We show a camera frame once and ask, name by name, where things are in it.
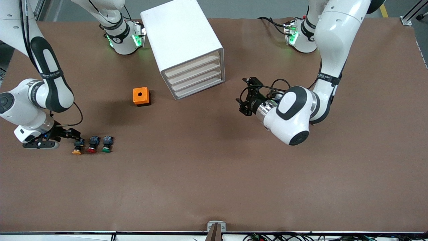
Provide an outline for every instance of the brown table surface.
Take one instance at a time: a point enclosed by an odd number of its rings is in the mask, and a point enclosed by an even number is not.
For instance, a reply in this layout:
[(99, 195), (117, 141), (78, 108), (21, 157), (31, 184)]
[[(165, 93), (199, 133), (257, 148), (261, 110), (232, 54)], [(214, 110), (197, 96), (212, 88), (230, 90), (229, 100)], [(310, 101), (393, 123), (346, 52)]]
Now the brown table surface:
[[(227, 80), (180, 101), (149, 48), (121, 56), (97, 22), (40, 22), (84, 113), (76, 129), (116, 142), (110, 154), (72, 155), (68, 139), (25, 150), (1, 119), (0, 230), (190, 231), (210, 220), (230, 231), (428, 229), (428, 72), (411, 27), (366, 19), (328, 118), (291, 147), (235, 98), (250, 76), (309, 86), (318, 52), (296, 52), (262, 20), (210, 22)], [(29, 77), (39, 78), (16, 51), (1, 90)], [(151, 106), (132, 103), (142, 86)]]

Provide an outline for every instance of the black cable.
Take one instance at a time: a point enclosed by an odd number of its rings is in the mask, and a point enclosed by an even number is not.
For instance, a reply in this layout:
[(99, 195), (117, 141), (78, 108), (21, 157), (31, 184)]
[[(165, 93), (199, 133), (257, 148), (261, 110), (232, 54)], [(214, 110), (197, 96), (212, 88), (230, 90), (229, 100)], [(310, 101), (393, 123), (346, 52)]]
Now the black cable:
[[(382, 233), (382, 234), (379, 234), (378, 236), (372, 237), (371, 239), (377, 240), (377, 238), (379, 238), (379, 237), (398, 238), (399, 241), (405, 241), (406, 239), (408, 239), (409, 241), (412, 240), (412, 238), (409, 236), (401, 236), (401, 235), (393, 234), (393, 233), (387, 233), (387, 234)], [(424, 238), (417, 237), (417, 236), (414, 237), (414, 239), (421, 239), (423, 241), (426, 241)]]
[(247, 236), (245, 236), (242, 241), (245, 241), (246, 238), (251, 237), (251, 234), (248, 234)]
[(30, 29), (29, 29), (29, 23), (28, 23), (28, 15), (25, 15), (25, 24), (27, 27), (27, 45), (28, 45), (28, 49), (30, 50), (30, 52), (28, 53), (28, 57), (30, 58), (31, 62), (33, 63), (34, 67), (37, 69), (37, 65), (36, 65), (36, 61), (34, 60), (33, 57), (33, 52), (31, 51), (31, 44), (30, 44)]
[[(320, 61), (320, 69), (319, 69), (318, 73), (321, 72), (321, 67), (322, 67), (322, 60)], [(318, 77), (314, 80), (314, 82), (311, 84), (311, 86), (307, 87), (307, 89), (314, 87), (314, 85), (317, 83), (317, 80), (318, 80)]]
[(305, 240), (308, 240), (308, 241), (315, 241), (312, 237), (310, 237), (310, 236), (308, 236), (308, 235), (306, 235), (306, 234), (300, 234), (300, 236), (302, 236)]
[(278, 236), (275, 235), (275, 238), (279, 239), (279, 241), (284, 241), (281, 235), (278, 235)]
[(101, 17), (103, 17), (104, 18), (104, 20), (105, 21), (107, 21), (107, 22), (109, 22), (109, 23), (111, 23), (111, 24), (116, 24), (116, 23), (112, 23), (112, 22), (110, 22), (110, 21), (108, 21), (105, 17), (104, 17), (104, 15), (102, 15), (101, 13), (100, 13), (100, 11), (97, 9), (97, 7), (92, 3), (92, 1), (91, 0), (88, 0), (89, 1), (89, 3), (91, 3), (91, 5), (94, 7), (94, 9), (95, 10), (97, 10), (97, 12), (101, 15)]
[(31, 53), (31, 49), (29, 46), (29, 42), (27, 41), (27, 37), (25, 36), (25, 28), (24, 28), (24, 13), (22, 12), (22, 0), (18, 0), (19, 1), (19, 14), (20, 14), (20, 21), (21, 21), (21, 30), (22, 30), (22, 36), (24, 38), (24, 46), (25, 46), (25, 50), (27, 51), (27, 55), (30, 58), (31, 63), (34, 65), (34, 67), (37, 69), (36, 63), (34, 62), (33, 59), (33, 54)]
[(283, 79), (283, 78), (279, 78), (279, 79), (275, 80), (275, 81), (272, 83), (271, 87), (273, 87), (273, 85), (274, 85), (275, 83), (277, 83), (278, 81), (284, 81), (285, 83), (287, 83), (288, 87), (289, 87), (289, 88), (291, 88), (290, 83), (289, 83), (288, 81), (286, 81), (285, 79)]
[(273, 26), (276, 28), (276, 30), (278, 30), (278, 32), (280, 32), (280, 33), (281, 33), (281, 34), (283, 34), (283, 35), (291, 36), (291, 34), (289, 34), (289, 33), (284, 33), (283, 31), (281, 31), (277, 26), (284, 27), (284, 25), (280, 25), (280, 24), (278, 24), (278, 23), (275, 23), (275, 22), (273, 21), (273, 19), (272, 19), (272, 18), (259, 17), (258, 19), (266, 19), (266, 20), (268, 20), (271, 24), (273, 24)]
[(253, 85), (250, 85), (250, 86), (245, 87), (245, 88), (244, 88), (244, 90), (242, 90), (241, 95), (239, 96), (239, 100), (241, 100), (241, 102), (243, 102), (243, 101), (242, 101), (242, 95), (244, 94), (244, 92), (245, 92), (246, 90), (249, 90), (249, 89), (251, 89), (251, 88), (257, 88), (257, 87), (268, 88), (268, 89), (276, 90), (276, 91), (284, 91), (284, 92), (286, 91), (286, 90), (277, 89), (277, 88), (273, 88), (273, 87), (266, 86), (266, 85), (253, 84)]
[(126, 10), (126, 12), (128, 13), (128, 16), (129, 16), (129, 20), (132, 20), (132, 18), (131, 18), (131, 14), (129, 14), (129, 11), (128, 11), (128, 9), (126, 8), (126, 6), (125, 5), (123, 5), (123, 7), (125, 8), (125, 10)]
[(77, 122), (76, 124), (58, 125), (57, 127), (73, 127), (73, 126), (76, 126), (76, 125), (78, 125), (78, 124), (82, 123), (82, 121), (83, 121), (83, 113), (82, 113), (82, 110), (80, 110), (80, 108), (79, 108), (79, 106), (76, 104), (76, 102), (73, 102), (73, 105), (75, 105), (75, 106), (77, 107), (77, 109), (79, 110), (79, 112), (80, 112), (80, 121), (79, 121), (79, 122)]
[(274, 25), (276, 25), (276, 26), (278, 26), (278, 27), (284, 27), (284, 25), (274, 22), (272, 18), (259, 17), (259, 18), (257, 18), (257, 19), (266, 19), (266, 20), (268, 20), (270, 23), (272, 23), (272, 24), (274, 24)]
[(260, 235), (262, 238), (265, 238), (266, 239), (266, 241), (272, 241), (272, 239), (271, 238), (269, 238), (268, 236), (266, 236), (266, 235)]
[(297, 238), (299, 241), (302, 241), (301, 238), (299, 238), (297, 235), (295, 235), (294, 233), (289, 234), (291, 237), (287, 238), (285, 241), (290, 240), (291, 238)]
[(281, 93), (281, 92), (276, 92), (276, 91), (272, 91), (272, 92), (269, 92), (267, 95), (266, 95), (266, 98), (267, 99), (274, 99), (275, 97), (270, 97), (271, 95), (277, 95), (277, 94), (281, 94), (281, 95), (284, 95), (284, 93)]

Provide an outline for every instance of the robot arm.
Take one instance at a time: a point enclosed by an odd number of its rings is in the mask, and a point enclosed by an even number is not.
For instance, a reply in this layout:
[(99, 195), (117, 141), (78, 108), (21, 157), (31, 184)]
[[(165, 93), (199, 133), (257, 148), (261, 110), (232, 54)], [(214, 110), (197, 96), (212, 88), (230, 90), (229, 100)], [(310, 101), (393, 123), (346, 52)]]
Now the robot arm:
[(125, 0), (71, 0), (94, 16), (107, 33), (110, 46), (118, 54), (132, 54), (141, 47), (145, 29), (138, 22), (127, 21), (119, 10)]
[[(30, 86), (31, 103), (54, 112), (66, 111), (74, 102), (73, 92), (65, 81), (52, 47), (36, 24), (31, 6), (25, 5), (21, 0), (3, 0), (1, 6), (0, 39), (28, 56), (43, 78), (43, 81)], [(28, 27), (24, 24), (24, 29), (22, 13), (28, 14), (25, 16), (28, 18)]]
[[(40, 32), (30, 5), (26, 6), (21, 0), (3, 0), (0, 5), (0, 40), (28, 56), (43, 78), (43, 81), (23, 80), (13, 90), (0, 93), (0, 116), (18, 125), (15, 135), (22, 143), (45, 133), (51, 139), (67, 138), (67, 134), (60, 133), (62, 128), (56, 127), (59, 124), (42, 110), (63, 112), (74, 103), (73, 92), (52, 47)], [(53, 142), (40, 142), (39, 145), (40, 148), (57, 146)]]
[[(315, 48), (319, 49), (322, 62), (314, 90), (293, 86), (280, 94), (279, 101), (260, 97), (258, 93), (249, 93), (246, 102), (239, 101), (240, 110), (250, 110), (248, 115), (255, 113), (268, 130), (288, 145), (298, 145), (305, 141), (309, 135), (309, 123), (319, 123), (328, 115), (352, 42), (371, 1), (309, 0), (309, 3), (310, 7), (324, 7), (319, 19), (316, 18), (318, 9), (312, 12), (310, 8), (308, 11), (310, 24), (317, 24), (313, 28), (313, 42), (316, 44)], [(302, 28), (309, 28), (307, 20), (297, 26), (303, 27), (297, 28), (295, 38), (300, 39), (294, 39), (296, 45), (293, 47), (306, 52), (315, 50), (310, 37), (299, 35)], [(249, 86), (255, 85), (252, 78), (254, 77), (246, 80)]]

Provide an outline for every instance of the wire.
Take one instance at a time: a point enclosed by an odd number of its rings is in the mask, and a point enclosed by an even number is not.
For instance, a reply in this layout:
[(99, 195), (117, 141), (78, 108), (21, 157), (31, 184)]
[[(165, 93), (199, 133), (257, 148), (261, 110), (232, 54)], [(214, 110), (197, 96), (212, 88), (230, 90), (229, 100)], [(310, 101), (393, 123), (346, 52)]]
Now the wire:
[(79, 122), (77, 122), (76, 124), (57, 125), (57, 127), (73, 127), (73, 126), (76, 126), (76, 125), (78, 125), (78, 124), (82, 123), (82, 121), (83, 121), (83, 113), (82, 113), (82, 110), (80, 110), (80, 108), (79, 108), (79, 106), (76, 104), (76, 102), (73, 102), (73, 105), (75, 105), (75, 106), (77, 107), (77, 109), (79, 110), (79, 112), (80, 112), (80, 121), (79, 121)]
[(266, 239), (266, 241), (272, 241), (272, 239), (271, 238), (269, 238), (268, 236), (266, 236), (266, 235), (260, 235), (262, 238), (265, 238)]
[(110, 24), (116, 24), (116, 23), (112, 23), (112, 22), (108, 21), (108, 20), (107, 20), (107, 18), (105, 18), (105, 17), (104, 17), (104, 15), (102, 15), (102, 14), (100, 13), (100, 11), (99, 11), (99, 10), (97, 9), (97, 7), (92, 3), (92, 1), (91, 1), (91, 0), (88, 0), (88, 1), (89, 1), (89, 3), (91, 3), (91, 5), (94, 7), (94, 9), (95, 9), (95, 10), (97, 10), (97, 12), (100, 14), (100, 16), (104, 18), (104, 20), (105, 20), (105, 21), (109, 22)]
[(298, 18), (298, 17), (295, 17), (293, 20), (290, 20), (290, 21), (288, 21), (288, 22), (285, 22), (285, 23), (283, 23), (283, 24), (279, 24), (279, 23), (276, 23), (276, 22), (274, 22), (273, 21), (273, 19), (272, 18), (267, 18), (267, 17), (259, 17), (259, 18), (257, 18), (257, 19), (265, 19), (265, 20), (268, 20), (271, 24), (273, 24), (274, 25), (274, 27), (276, 28), (276, 30), (278, 30), (278, 32), (280, 32), (280, 33), (282, 33), (283, 35), (286, 35), (286, 36), (291, 36), (291, 34), (289, 34), (289, 33), (284, 33), (282, 30), (280, 30), (278, 27), (284, 27), (284, 25), (286, 25), (286, 24), (290, 24), (291, 22), (293, 22), (293, 21), (296, 21), (296, 20), (298, 20), (298, 19), (304, 19), (304, 18)]
[(272, 23), (272, 24), (274, 24), (274, 25), (276, 25), (276, 26), (278, 26), (278, 27), (284, 27), (284, 25), (274, 22), (272, 18), (259, 17), (259, 18), (257, 18), (257, 19), (266, 19), (266, 20), (268, 20), (270, 23)]
[[(318, 73), (321, 72), (321, 67), (322, 67), (322, 60), (320, 61), (320, 69), (318, 70)], [(307, 87), (307, 89), (310, 89), (312, 87), (314, 87), (314, 85), (317, 83), (318, 77), (315, 79), (315, 81), (311, 84), (311, 86)]]
[[(372, 237), (371, 239), (374, 239), (377, 241), (377, 238), (379, 238), (379, 237), (397, 238), (399, 241), (406, 241), (406, 239), (408, 239), (409, 241), (412, 240), (412, 238), (409, 236), (401, 236), (401, 235), (393, 234), (393, 233), (382, 233), (382, 234), (379, 234), (378, 236)], [(426, 241), (424, 238), (422, 238), (420, 236), (415, 236), (414, 239), (422, 239), (423, 241)]]
[(124, 17), (124, 18), (129, 19), (129, 20), (132, 20), (132, 18), (131, 18), (131, 14), (129, 14), (129, 11), (128, 11), (128, 9), (126, 8), (126, 6), (125, 6), (125, 5), (123, 5), (123, 7), (125, 7), (125, 10), (126, 10), (126, 12), (128, 13), (128, 16), (129, 16), (129, 18), (126, 18), (126, 17)]
[(259, 18), (257, 18), (257, 19), (266, 19), (266, 20), (268, 20), (271, 24), (273, 24), (273, 26), (276, 28), (276, 30), (278, 30), (278, 32), (280, 32), (280, 33), (281, 33), (281, 34), (283, 34), (283, 35), (291, 36), (291, 34), (289, 34), (289, 33), (284, 33), (282, 30), (280, 30), (280, 29), (278, 28), (278, 26), (284, 27), (284, 25), (280, 25), (280, 24), (278, 24), (278, 23), (274, 22), (272, 18), (259, 17)]
[(290, 240), (291, 238), (297, 238), (299, 241), (302, 241), (302, 239), (301, 239), (301, 238), (299, 238), (295, 233), (291, 233), (291, 234), (288, 234), (288, 235), (290, 235), (291, 237), (287, 238), (285, 241), (288, 241), (288, 240)]
[(257, 87), (268, 88), (268, 89), (276, 90), (276, 91), (284, 91), (284, 92), (286, 91), (286, 90), (277, 89), (277, 88), (273, 88), (273, 87), (266, 86), (266, 85), (253, 84), (253, 85), (250, 85), (250, 86), (245, 87), (245, 88), (244, 88), (244, 90), (242, 90), (241, 95), (239, 96), (239, 100), (240, 100), (241, 102), (243, 102), (243, 101), (242, 101), (242, 95), (244, 94), (244, 92), (245, 92), (246, 90), (249, 90), (249, 89), (251, 89), (251, 88), (257, 88)]
[(277, 95), (277, 94), (280, 94), (280, 95), (284, 95), (284, 93), (281, 93), (281, 92), (276, 92), (276, 91), (272, 91), (272, 92), (269, 92), (267, 95), (266, 95), (266, 98), (268, 98), (268, 99), (274, 99), (275, 97), (270, 97), (271, 95)]
[(288, 81), (286, 81), (285, 79), (283, 79), (283, 78), (279, 78), (279, 79), (275, 80), (275, 81), (272, 83), (271, 87), (273, 87), (273, 85), (274, 85), (275, 83), (277, 83), (278, 81), (284, 81), (285, 83), (287, 83), (288, 87), (289, 87), (289, 88), (291, 88), (290, 83), (289, 83)]
[(312, 237), (306, 235), (306, 234), (300, 234), (305, 240), (315, 241)]
[[(29, 40), (27, 40), (28, 38), (25, 36), (26, 31), (24, 28), (24, 13), (22, 12), (22, 0), (18, 0), (18, 1), (19, 1), (19, 8), (20, 8), (19, 9), (19, 15), (20, 15), (20, 21), (21, 21), (21, 30), (22, 30), (22, 36), (24, 38), (25, 50), (27, 51), (27, 55), (30, 58), (31, 63), (37, 69), (36, 63), (34, 62), (34, 59), (33, 59), (33, 54), (31, 53), (31, 49), (29, 46)], [(27, 31), (28, 31), (28, 16), (27, 16), (26, 20), (27, 20)]]
[(248, 234), (247, 236), (245, 236), (242, 241), (245, 241), (246, 238), (251, 237), (251, 234)]

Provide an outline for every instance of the black band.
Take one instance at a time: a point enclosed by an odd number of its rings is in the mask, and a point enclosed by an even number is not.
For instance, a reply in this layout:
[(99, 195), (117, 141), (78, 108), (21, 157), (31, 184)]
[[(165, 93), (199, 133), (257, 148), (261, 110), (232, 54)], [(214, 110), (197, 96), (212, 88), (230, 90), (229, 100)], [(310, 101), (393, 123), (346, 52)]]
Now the black band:
[(309, 27), (315, 29), (317, 26), (313, 25), (311, 22), (309, 22), (308, 16), (306, 16), (306, 24), (309, 25)]
[(322, 114), (322, 116), (316, 120), (309, 121), (309, 123), (310, 124), (318, 124), (321, 121), (323, 121), (328, 116), (328, 113), (330, 112), (330, 106), (331, 106), (331, 97), (330, 97), (329, 101), (327, 101), (327, 107), (324, 111), (324, 114)]
[(104, 26), (104, 25), (102, 25), (103, 26), (103, 28), (105, 29), (105, 30), (115, 30), (115, 29), (117, 29), (117, 28), (119, 28), (120, 27), (120, 25), (122, 24), (122, 22), (123, 22), (123, 16), (122, 16), (122, 13), (120, 14), (120, 20), (119, 20), (119, 22), (117, 22), (117, 23), (115, 23), (113, 26), (111, 26), (111, 27), (107, 27), (107, 26)]
[(36, 100), (36, 94), (37, 94), (37, 90), (39, 90), (40, 86), (42, 86), (42, 84), (44, 84), (43, 81), (39, 81), (37, 83), (35, 83), (32, 87), (31, 87), (31, 93), (30, 93), (30, 98), (31, 98), (31, 103), (33, 103), (35, 106), (42, 108), (39, 103), (37, 103)]
[(309, 32), (306, 29), (304, 21), (302, 21), (302, 24), (300, 25), (300, 28), (302, 30), (302, 33), (308, 38), (309, 41), (311, 41), (311, 42), (315, 41), (314, 38), (313, 38), (314, 33), (311, 33), (311, 32)]
[(126, 28), (125, 28), (125, 31), (123, 31), (123, 33), (121, 33), (121, 34), (119, 34), (119, 35), (116, 35), (116, 36), (114, 36), (114, 35), (110, 35), (110, 34), (107, 34), (107, 36), (110, 38), (110, 40), (111, 41), (113, 41), (114, 43), (122, 43), (123, 42), (123, 40), (128, 36), (128, 34), (129, 34), (129, 31), (130, 31), (130, 27), (129, 27), (129, 25), (128, 24), (126, 24)]
[[(50, 55), (52, 55), (52, 58), (55, 62), (56, 67), (58, 70), (61, 70), (61, 66), (58, 63), (58, 60), (55, 56), (54, 50), (52, 49), (51, 45), (42, 37), (37, 36), (34, 37), (30, 42), (31, 50), (34, 53), (35, 60), (39, 64), (40, 72), (47, 73), (48, 77), (46, 79), (46, 84), (48, 85), (48, 95), (46, 96), (46, 109), (49, 109), (54, 112), (63, 112), (66, 111), (68, 108), (65, 108), (61, 105), (59, 102), (59, 96), (58, 96), (58, 88), (53, 78), (49, 77), (50, 70), (48, 62), (45, 58), (45, 51), (49, 51)], [(68, 86), (67, 82), (65, 81), (64, 76), (62, 76), (62, 80), (64, 85), (68, 88), (68, 90), (73, 93), (73, 91)]]
[(339, 82), (340, 82), (340, 78), (333, 77), (331, 75), (324, 74), (324, 73), (321, 73), (321, 72), (318, 73), (318, 78), (322, 79), (322, 80), (325, 80), (327, 82), (330, 82), (330, 83), (332, 83), (334, 85), (338, 85)]
[(64, 72), (62, 72), (62, 69), (59, 69), (59, 70), (57, 70), (55, 72), (50, 72), (50, 73), (47, 73), (47, 74), (45, 74), (45, 73), (39, 73), (39, 74), (44, 79), (56, 79), (58, 77), (64, 76)]

